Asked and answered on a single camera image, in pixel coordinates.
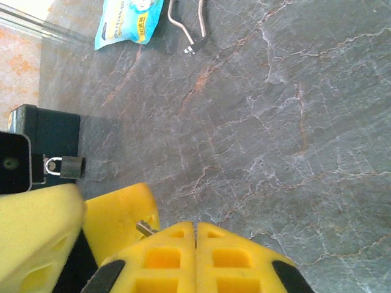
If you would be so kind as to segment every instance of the black box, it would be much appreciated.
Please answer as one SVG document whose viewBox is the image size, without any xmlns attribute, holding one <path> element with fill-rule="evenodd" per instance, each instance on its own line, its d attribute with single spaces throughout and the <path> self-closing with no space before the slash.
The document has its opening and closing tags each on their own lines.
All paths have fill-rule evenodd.
<svg viewBox="0 0 391 293">
<path fill-rule="evenodd" d="M 41 109 L 24 104 L 10 113 L 8 131 L 26 134 L 31 141 L 31 153 L 44 154 L 47 158 L 78 156 L 80 116 L 54 110 Z M 42 187 L 74 183 L 73 179 L 46 175 Z"/>
</svg>

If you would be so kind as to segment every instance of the blue plastic bag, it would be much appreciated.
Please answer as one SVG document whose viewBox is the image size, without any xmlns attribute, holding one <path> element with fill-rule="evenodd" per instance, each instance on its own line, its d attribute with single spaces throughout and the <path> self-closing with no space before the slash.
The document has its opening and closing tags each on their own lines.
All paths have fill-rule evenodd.
<svg viewBox="0 0 391 293">
<path fill-rule="evenodd" d="M 164 0 L 104 0 L 95 50 L 125 40 L 147 44 L 158 25 Z"/>
</svg>

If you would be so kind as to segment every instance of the yellow foam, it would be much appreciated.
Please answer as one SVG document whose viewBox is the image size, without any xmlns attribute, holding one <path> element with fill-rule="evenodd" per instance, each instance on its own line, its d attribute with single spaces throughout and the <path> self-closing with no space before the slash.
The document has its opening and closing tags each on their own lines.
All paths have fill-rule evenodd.
<svg viewBox="0 0 391 293">
<path fill-rule="evenodd" d="M 145 183 L 101 195 L 86 204 L 83 232 L 99 266 L 107 257 L 142 238 L 136 229 L 138 221 L 146 221 L 153 229 L 160 228 L 156 202 Z"/>
<path fill-rule="evenodd" d="M 0 197 L 0 292 L 51 292 L 84 211 L 73 184 Z"/>
<path fill-rule="evenodd" d="M 125 266 L 111 293 L 195 293 L 195 238 L 191 222 L 178 223 L 122 250 L 104 264 Z"/>
<path fill-rule="evenodd" d="M 197 230 L 197 293 L 287 293 L 273 266 L 290 259 L 208 223 Z"/>
</svg>

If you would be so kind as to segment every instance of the wall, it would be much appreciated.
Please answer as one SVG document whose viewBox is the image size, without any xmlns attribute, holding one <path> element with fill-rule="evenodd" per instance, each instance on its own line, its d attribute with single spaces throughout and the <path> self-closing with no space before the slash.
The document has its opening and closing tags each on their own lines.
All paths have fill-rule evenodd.
<svg viewBox="0 0 391 293">
<path fill-rule="evenodd" d="M 37 104 L 41 40 L 0 24 L 0 130 L 9 112 L 22 104 Z"/>
</svg>

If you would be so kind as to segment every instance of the gray marble floor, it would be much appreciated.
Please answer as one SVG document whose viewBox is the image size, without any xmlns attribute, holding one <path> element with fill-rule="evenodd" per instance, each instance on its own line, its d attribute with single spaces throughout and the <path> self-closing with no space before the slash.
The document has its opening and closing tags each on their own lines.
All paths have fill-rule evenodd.
<svg viewBox="0 0 391 293">
<path fill-rule="evenodd" d="M 102 1 L 57 2 L 48 21 L 92 42 Z M 197 2 L 177 5 L 199 34 Z M 82 115 L 84 195 L 146 181 L 163 226 L 248 237 L 317 292 L 390 292 L 391 1 L 206 9 L 193 57 L 167 5 L 145 46 L 43 42 L 40 106 Z"/>
</svg>

